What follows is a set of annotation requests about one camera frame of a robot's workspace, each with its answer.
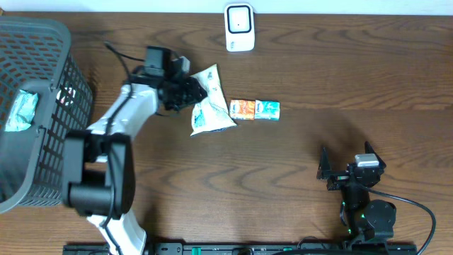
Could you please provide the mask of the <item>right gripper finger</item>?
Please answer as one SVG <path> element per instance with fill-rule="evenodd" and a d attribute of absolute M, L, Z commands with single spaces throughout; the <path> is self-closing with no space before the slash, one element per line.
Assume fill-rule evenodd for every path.
<path fill-rule="evenodd" d="M 382 158 L 375 152 L 371 144 L 366 141 L 365 142 L 365 153 L 366 154 L 374 154 L 375 157 L 377 158 L 377 161 L 379 162 L 379 167 L 380 168 L 386 168 L 385 162 L 382 160 Z"/>
<path fill-rule="evenodd" d="M 332 174 L 331 164 L 328 158 L 328 152 L 325 147 L 322 147 L 319 167 L 316 174 L 317 179 L 328 179 Z"/>

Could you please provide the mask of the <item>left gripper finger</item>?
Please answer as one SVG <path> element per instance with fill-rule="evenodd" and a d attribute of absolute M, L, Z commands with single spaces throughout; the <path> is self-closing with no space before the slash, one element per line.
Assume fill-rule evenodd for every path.
<path fill-rule="evenodd" d="M 192 76 L 184 78 L 184 83 L 188 89 L 198 89 L 200 87 L 199 81 Z"/>
<path fill-rule="evenodd" d="M 206 97 L 207 97 L 206 90 L 204 90 L 201 86 L 196 86 L 188 89 L 185 92 L 184 102 L 185 105 L 189 106 L 196 103 L 200 103 Z"/>

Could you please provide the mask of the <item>large white wet-wipes pack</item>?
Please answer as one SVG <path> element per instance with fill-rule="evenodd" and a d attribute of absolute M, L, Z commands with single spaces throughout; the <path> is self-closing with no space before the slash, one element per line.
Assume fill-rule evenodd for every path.
<path fill-rule="evenodd" d="M 197 79 L 201 87 L 206 90 L 207 97 L 194 105 L 191 116 L 193 131 L 190 136 L 236 127 L 236 123 L 229 116 L 217 64 L 192 77 Z"/>

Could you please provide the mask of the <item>orange Kleenex tissue pack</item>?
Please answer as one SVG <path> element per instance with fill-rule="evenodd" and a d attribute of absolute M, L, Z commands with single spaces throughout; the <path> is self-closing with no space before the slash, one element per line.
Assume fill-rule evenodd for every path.
<path fill-rule="evenodd" d="M 255 105 L 255 101 L 231 100 L 229 115 L 233 119 L 253 120 L 255 118 Z"/>

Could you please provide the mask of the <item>green Kleenex tissue pack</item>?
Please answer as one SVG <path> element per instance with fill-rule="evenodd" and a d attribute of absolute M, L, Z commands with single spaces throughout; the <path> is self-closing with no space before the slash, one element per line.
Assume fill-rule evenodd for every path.
<path fill-rule="evenodd" d="M 262 120 L 279 120 L 280 103 L 277 101 L 259 101 L 255 100 L 255 119 Z"/>

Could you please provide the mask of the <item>teal crinkled snack packet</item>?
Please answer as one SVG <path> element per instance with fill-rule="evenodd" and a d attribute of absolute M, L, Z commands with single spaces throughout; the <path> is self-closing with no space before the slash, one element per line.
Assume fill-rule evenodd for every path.
<path fill-rule="evenodd" d="M 33 124 L 38 101 L 38 93 L 20 90 L 11 107 L 5 131 L 21 132 L 30 128 Z"/>

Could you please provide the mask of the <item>small dark green box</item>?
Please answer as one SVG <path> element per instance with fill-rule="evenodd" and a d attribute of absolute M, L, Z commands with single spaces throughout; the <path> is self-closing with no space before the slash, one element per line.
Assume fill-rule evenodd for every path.
<path fill-rule="evenodd" d="M 56 99 L 63 106 L 71 106 L 76 99 L 76 90 L 73 87 L 64 87 L 57 93 Z"/>

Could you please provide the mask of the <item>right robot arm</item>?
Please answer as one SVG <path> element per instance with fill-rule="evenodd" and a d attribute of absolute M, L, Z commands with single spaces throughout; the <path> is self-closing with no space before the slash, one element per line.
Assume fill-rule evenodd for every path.
<path fill-rule="evenodd" d="M 343 242 L 344 249 L 353 250 L 367 245 L 385 246 L 393 237 L 396 206 L 385 200 L 371 200 L 369 190 L 381 180 L 386 164 L 365 142 L 365 152 L 343 171 L 335 171 L 326 148 L 321 150 L 317 179 L 327 181 L 329 191 L 340 191 L 342 205 L 340 220 L 348 228 L 350 237 Z"/>

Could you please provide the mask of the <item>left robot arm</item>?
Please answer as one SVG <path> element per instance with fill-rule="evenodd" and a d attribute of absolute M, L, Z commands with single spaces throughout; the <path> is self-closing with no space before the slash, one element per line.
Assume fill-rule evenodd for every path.
<path fill-rule="evenodd" d="M 136 178 L 132 142 L 159 108 L 179 112 L 207 92 L 189 75 L 190 61 L 164 47 L 148 46 L 114 104 L 84 130 L 64 138 L 62 202 L 95 225 L 107 254 L 145 254 L 147 232 L 132 210 Z"/>

